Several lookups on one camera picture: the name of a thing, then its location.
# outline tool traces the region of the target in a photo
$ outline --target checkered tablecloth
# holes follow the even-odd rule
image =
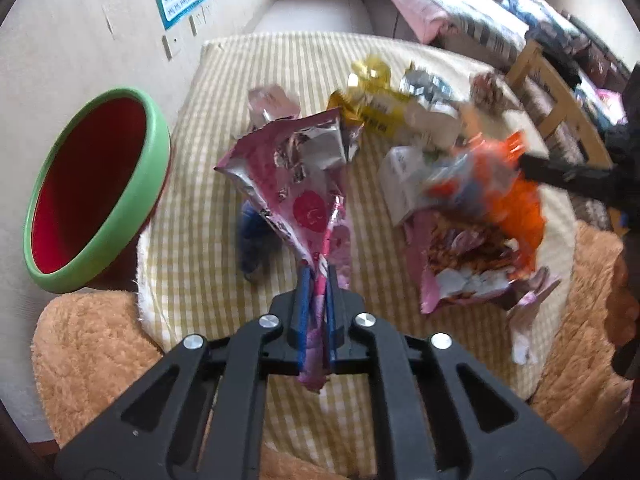
[[[242,197],[216,161],[249,125],[247,91],[279,83],[300,97],[303,114],[326,107],[332,91],[343,88],[351,61],[369,53],[389,63],[397,85],[411,61],[468,96],[470,74],[487,66],[413,43],[334,33],[238,36],[207,43],[177,127],[174,160],[155,216],[139,245],[140,314],[149,335],[168,350],[197,332],[209,339],[237,330],[267,312],[271,299],[296,285],[289,250],[274,259],[268,279],[246,282],[236,269],[236,215]],[[528,116],[509,112],[511,131],[522,129],[530,149],[546,148]],[[564,192],[542,189],[547,219],[539,264],[563,282],[538,316],[533,349],[537,365],[511,363],[505,315],[485,304],[443,308],[431,317],[419,313],[417,290],[402,255],[403,239],[390,224],[377,184],[386,140],[366,136],[349,168],[348,207],[353,218],[351,289],[367,309],[405,333],[450,333],[520,397],[532,395],[558,329],[574,257],[574,213]],[[268,387],[264,439],[268,446],[346,474],[374,469],[373,432],[366,378],[332,377],[319,394],[293,378],[272,378]]]

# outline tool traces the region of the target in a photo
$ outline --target triangular cutout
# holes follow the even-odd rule
[[[511,407],[469,366],[458,365],[457,371],[482,431],[490,433],[516,420]]]
[[[139,430],[153,431],[160,422],[162,409],[169,399],[179,373],[179,367],[170,367],[132,405],[124,410],[121,420]]]

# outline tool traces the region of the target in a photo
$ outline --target silver screw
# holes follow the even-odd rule
[[[280,324],[280,320],[278,319],[278,316],[265,314],[258,320],[258,323],[260,323],[260,326],[264,328],[276,328]]]
[[[204,345],[204,339],[198,334],[191,334],[184,338],[182,344],[189,350],[196,350],[197,348],[200,348],[202,345]]]
[[[449,334],[443,334],[442,332],[439,334],[434,334],[431,336],[431,344],[440,350],[446,350],[451,346],[453,340]]]
[[[365,328],[369,328],[376,324],[376,316],[369,314],[368,312],[363,312],[356,316],[356,323]]]

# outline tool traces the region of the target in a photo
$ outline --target green rim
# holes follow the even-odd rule
[[[40,189],[67,136],[90,111],[112,99],[128,97],[140,102],[146,114],[145,142],[138,163],[120,199],[89,243],[68,264],[44,274],[33,259],[33,216]],[[24,225],[23,250],[27,269],[43,289],[57,294],[78,290],[105,270],[129,244],[151,213],[169,166],[171,143],[162,112],[151,97],[135,88],[116,88],[86,104],[56,140],[36,179]]]

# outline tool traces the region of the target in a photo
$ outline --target wooden chair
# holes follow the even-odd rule
[[[585,115],[582,107],[574,97],[558,72],[542,56],[542,47],[535,41],[529,41],[506,75],[507,84],[514,92],[520,89],[527,75],[539,73],[540,80],[546,85],[556,105],[551,113],[536,125],[543,139],[555,132],[556,128],[566,121],[578,135],[584,151],[587,153],[587,164],[596,168],[608,169],[613,166],[609,153],[600,139],[596,127]],[[609,208],[609,216],[614,231],[622,235],[625,230],[620,224],[620,212]]]

